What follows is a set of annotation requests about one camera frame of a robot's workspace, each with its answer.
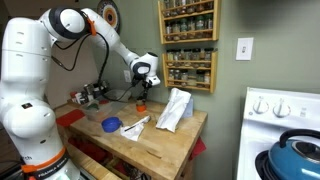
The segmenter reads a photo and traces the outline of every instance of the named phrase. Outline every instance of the butcher block table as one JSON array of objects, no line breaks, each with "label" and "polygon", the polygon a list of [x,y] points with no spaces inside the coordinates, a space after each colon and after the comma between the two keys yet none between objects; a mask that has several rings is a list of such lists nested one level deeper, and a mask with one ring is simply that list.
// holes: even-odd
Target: butcher block table
[{"label": "butcher block table", "polygon": [[[86,117],[72,123],[70,131],[84,136],[153,179],[179,179],[205,124],[207,113],[194,110],[193,117],[180,119],[175,133],[172,133],[155,127],[166,104],[148,101],[146,105],[146,111],[138,112],[136,104],[130,102],[115,115],[124,126],[131,126],[150,115],[151,120],[144,124],[138,141],[121,136],[120,129],[106,133],[100,123],[89,121]],[[74,106],[66,104],[55,112],[65,114],[74,109]]]}]

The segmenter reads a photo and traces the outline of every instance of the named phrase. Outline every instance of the light switch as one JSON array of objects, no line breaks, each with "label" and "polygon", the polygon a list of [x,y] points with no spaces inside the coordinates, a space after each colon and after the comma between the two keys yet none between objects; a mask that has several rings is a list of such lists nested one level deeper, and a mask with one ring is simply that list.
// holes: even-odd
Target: light switch
[{"label": "light switch", "polygon": [[252,46],[253,46],[253,37],[252,38],[238,38],[236,60],[240,60],[240,61],[251,60]]}]

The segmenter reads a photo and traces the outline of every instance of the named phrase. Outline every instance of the wooden spice rack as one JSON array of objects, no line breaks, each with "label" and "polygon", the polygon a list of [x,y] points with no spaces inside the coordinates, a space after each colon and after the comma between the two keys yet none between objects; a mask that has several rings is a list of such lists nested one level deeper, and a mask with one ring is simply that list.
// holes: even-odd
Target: wooden spice rack
[{"label": "wooden spice rack", "polygon": [[[196,90],[203,90],[203,91],[209,91],[210,93],[213,93],[215,88],[216,88],[216,74],[217,74],[217,56],[218,56],[218,52],[212,52],[211,54],[211,61],[206,61],[206,60],[178,60],[178,62],[180,63],[184,63],[184,62],[188,62],[191,64],[194,63],[210,63],[211,66],[209,68],[205,68],[205,67],[198,67],[198,68],[194,68],[193,66],[169,66],[168,63],[174,63],[177,61],[169,61],[167,58],[167,54],[164,53],[162,54],[162,59],[163,59],[163,71],[164,71],[164,84],[165,87],[177,87],[177,88],[186,88],[186,89],[196,89]],[[188,70],[206,70],[206,71],[210,71],[210,83],[204,83],[204,82],[196,82],[197,85],[201,84],[201,85],[205,85],[207,87],[197,87],[197,86],[182,86],[182,85],[177,85],[177,84],[170,84],[170,82],[179,82],[179,83],[187,83],[188,81],[183,81],[183,80],[170,80],[169,79],[169,70],[170,69],[188,69]]]},{"label": "wooden spice rack", "polygon": [[[171,10],[177,10],[181,8],[188,8],[189,6],[196,6],[200,4],[205,4],[213,2],[213,9],[209,10],[204,10],[202,12],[193,12],[192,14],[183,14],[183,15],[177,15],[177,16],[170,16],[170,17],[165,17],[163,14],[165,11],[171,11]],[[159,13],[159,26],[160,26],[160,39],[161,39],[161,44],[172,44],[172,43],[183,43],[183,42],[199,42],[199,41],[216,41],[219,39],[219,29],[220,29],[220,9],[221,9],[221,3],[220,0],[206,0],[206,1],[200,1],[196,2],[193,4],[187,4],[185,6],[178,6],[175,8],[168,8],[165,9],[164,3],[161,2],[160,0],[158,1],[158,13]],[[167,36],[174,36],[182,33],[170,33],[166,34],[166,22],[167,21],[172,21],[172,20],[178,20],[181,18],[188,18],[188,17],[195,17],[198,15],[205,15],[205,14],[212,14],[213,16],[213,29],[205,29],[205,30],[196,30],[196,31],[187,31],[183,33],[209,33],[211,35],[210,38],[195,38],[195,39],[180,39],[180,40],[171,40],[167,41],[166,37]]]}]

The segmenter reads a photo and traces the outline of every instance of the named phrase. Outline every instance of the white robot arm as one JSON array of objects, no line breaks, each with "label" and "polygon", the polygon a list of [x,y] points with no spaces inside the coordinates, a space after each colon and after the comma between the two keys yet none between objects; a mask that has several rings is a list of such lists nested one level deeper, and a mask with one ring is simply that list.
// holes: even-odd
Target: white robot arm
[{"label": "white robot arm", "polygon": [[13,18],[2,45],[0,122],[17,147],[25,173],[36,179],[79,179],[55,123],[55,114],[43,101],[49,79],[51,48],[56,41],[70,42],[89,32],[92,40],[119,53],[136,76],[148,86],[160,83],[158,57],[139,57],[121,42],[116,31],[90,9],[54,8],[39,20]]}]

